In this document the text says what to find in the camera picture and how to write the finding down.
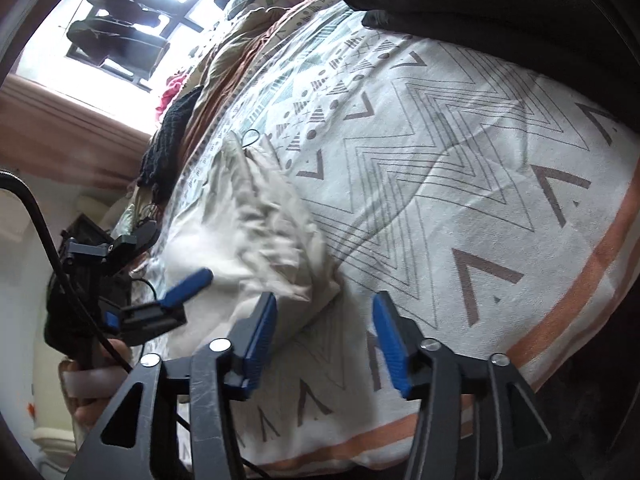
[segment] patterned bedsheet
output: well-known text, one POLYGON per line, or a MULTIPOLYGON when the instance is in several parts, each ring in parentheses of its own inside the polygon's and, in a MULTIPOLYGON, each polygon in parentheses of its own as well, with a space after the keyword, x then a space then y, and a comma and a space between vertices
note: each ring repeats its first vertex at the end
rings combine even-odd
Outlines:
MULTIPOLYGON (((367 30, 361 18, 341 0, 300 7, 211 125, 165 212, 170 222, 193 202, 223 135, 255 128, 339 263, 342 294, 233 408, 242 454, 274 473, 377 468, 408 454, 418 406, 390 384, 370 319, 375 291, 459 353, 506 352, 537 387, 638 274, 632 132, 544 76, 367 30)), ((165 238, 149 270, 160 289, 165 238)), ((188 460, 186 434, 181 442, 188 460)))

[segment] red cloth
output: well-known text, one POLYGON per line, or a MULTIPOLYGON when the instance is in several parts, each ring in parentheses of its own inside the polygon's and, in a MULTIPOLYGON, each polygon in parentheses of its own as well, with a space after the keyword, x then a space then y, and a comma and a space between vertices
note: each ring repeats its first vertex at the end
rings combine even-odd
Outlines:
POLYGON ((173 101, 174 97, 178 95, 178 92, 180 91, 180 88, 182 88, 182 83, 184 83, 185 79, 187 79, 186 74, 180 74, 169 78, 166 89, 160 97, 160 104, 156 107, 156 121, 160 120, 160 117, 169 107, 171 101, 173 101))

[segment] clamp jaw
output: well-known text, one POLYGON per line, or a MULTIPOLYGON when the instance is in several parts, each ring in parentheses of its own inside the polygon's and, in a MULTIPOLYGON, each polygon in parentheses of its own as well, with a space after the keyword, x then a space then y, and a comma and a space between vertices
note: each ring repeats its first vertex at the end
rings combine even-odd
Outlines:
POLYGON ((456 477, 462 394, 474 396, 475 479, 582 480, 506 355, 455 354, 401 317, 384 291, 374 297, 373 323, 394 387, 421 399, 405 480, 456 477))
POLYGON ((276 326, 273 294, 228 337, 192 357, 163 362, 147 354, 87 436, 67 480, 244 480, 229 400, 257 388, 276 326), (193 472, 178 458, 177 396, 190 396, 193 472))
POLYGON ((213 281, 209 269, 200 269, 182 280, 162 300, 117 307, 98 298, 101 325, 107 334, 138 346, 187 323, 184 303, 213 281))

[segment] white wall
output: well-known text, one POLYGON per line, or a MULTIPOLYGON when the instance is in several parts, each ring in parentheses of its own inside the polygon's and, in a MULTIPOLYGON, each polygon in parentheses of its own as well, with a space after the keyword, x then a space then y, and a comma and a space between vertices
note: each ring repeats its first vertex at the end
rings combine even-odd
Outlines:
MULTIPOLYGON (((28 175, 21 178, 34 193, 58 245, 60 231, 78 215, 75 203, 82 189, 28 175)), ((0 196, 0 208, 3 206, 20 207, 0 196)), ((20 241, 0 235, 0 412, 32 461, 38 456, 30 440, 33 423, 27 412, 32 401, 33 341, 50 274, 33 225, 20 241)))

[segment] blue handle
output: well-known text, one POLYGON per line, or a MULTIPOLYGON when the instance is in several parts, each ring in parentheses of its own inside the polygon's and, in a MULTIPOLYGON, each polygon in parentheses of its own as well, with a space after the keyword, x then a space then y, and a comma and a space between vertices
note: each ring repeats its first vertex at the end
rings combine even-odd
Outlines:
POLYGON ((182 305, 198 294, 203 288, 211 285, 213 272, 209 269, 200 269, 191 276, 186 277, 158 301, 163 308, 175 308, 182 305))
POLYGON ((373 324, 378 333, 378 344, 385 356, 386 368, 396 390, 406 399, 412 389, 409 380, 409 352, 402 339, 396 306, 387 292, 373 298, 373 324))
POLYGON ((269 346, 278 320, 278 305, 273 294, 263 293, 256 309, 262 309, 260 319, 244 356, 244 381, 242 389, 249 397, 260 383, 262 366, 267 359, 269 346))

